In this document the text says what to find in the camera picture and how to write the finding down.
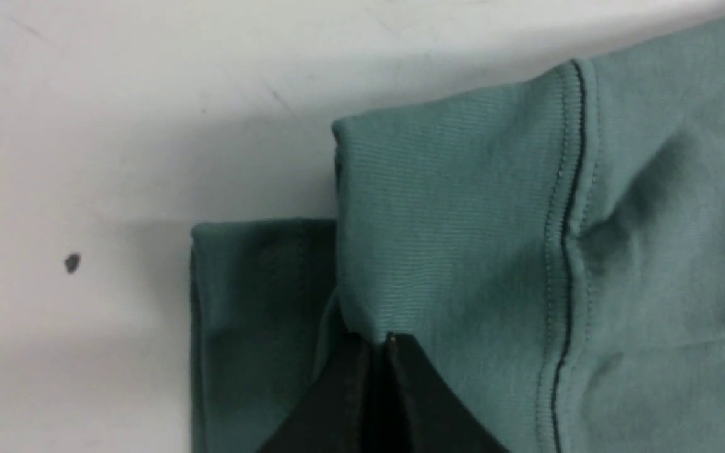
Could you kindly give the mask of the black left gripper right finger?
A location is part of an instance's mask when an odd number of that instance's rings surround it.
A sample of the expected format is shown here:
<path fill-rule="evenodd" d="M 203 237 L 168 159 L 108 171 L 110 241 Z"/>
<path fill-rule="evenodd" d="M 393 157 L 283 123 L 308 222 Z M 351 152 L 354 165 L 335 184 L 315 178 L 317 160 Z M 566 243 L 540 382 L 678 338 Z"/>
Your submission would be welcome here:
<path fill-rule="evenodd" d="M 452 392 L 417 339 L 386 338 L 386 451 L 506 452 Z"/>

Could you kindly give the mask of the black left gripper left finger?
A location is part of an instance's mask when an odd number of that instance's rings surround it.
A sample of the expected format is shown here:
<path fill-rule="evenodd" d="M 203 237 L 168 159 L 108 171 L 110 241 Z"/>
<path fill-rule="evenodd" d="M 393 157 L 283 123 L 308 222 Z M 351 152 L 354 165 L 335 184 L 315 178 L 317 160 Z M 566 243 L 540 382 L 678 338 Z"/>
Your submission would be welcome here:
<path fill-rule="evenodd" d="M 340 339 L 316 381 L 260 452 L 362 452 L 372 348 L 356 333 Z"/>

